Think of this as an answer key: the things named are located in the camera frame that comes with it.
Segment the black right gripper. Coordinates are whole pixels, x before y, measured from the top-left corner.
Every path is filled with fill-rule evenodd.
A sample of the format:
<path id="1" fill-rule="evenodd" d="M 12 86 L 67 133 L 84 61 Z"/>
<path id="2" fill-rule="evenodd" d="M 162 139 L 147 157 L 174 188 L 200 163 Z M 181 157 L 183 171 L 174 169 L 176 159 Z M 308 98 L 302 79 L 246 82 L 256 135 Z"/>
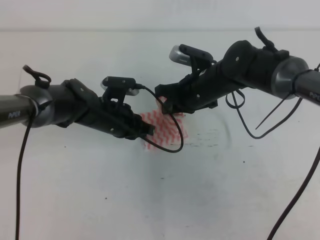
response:
<path id="1" fill-rule="evenodd" d="M 217 62 L 206 69 L 199 69 L 182 83 L 159 84 L 154 90 L 157 97 L 167 99 L 161 107 L 162 114 L 193 114 L 225 93 L 222 63 Z"/>

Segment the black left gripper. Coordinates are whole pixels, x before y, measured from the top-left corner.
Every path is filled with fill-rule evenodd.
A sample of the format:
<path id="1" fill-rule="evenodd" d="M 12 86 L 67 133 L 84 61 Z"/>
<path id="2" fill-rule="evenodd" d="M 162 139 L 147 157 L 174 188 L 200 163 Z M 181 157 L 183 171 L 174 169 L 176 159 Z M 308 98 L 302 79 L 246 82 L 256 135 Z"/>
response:
<path id="1" fill-rule="evenodd" d="M 118 106 L 114 101 L 103 101 L 101 97 L 93 100 L 76 100 L 75 123 L 110 134 L 116 138 L 136 140 L 153 136 L 156 127 L 133 113 L 127 104 Z"/>

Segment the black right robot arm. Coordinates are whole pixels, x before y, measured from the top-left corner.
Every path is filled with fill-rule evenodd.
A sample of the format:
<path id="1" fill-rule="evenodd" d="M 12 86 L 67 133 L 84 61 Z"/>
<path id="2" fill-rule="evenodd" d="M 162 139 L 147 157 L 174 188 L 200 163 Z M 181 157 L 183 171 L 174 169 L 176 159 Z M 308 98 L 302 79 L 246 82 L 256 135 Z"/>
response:
<path id="1" fill-rule="evenodd" d="M 252 88 L 280 99 L 300 97 L 320 103 L 320 72 L 302 58 L 278 50 L 259 27 L 255 28 L 263 48 L 247 40 L 232 44 L 220 61 L 203 50 L 180 44 L 172 48 L 171 61 L 191 67 L 191 73 L 172 84 L 159 84 L 158 97 L 166 99 L 164 113 L 188 113 L 218 105 L 228 94 Z"/>

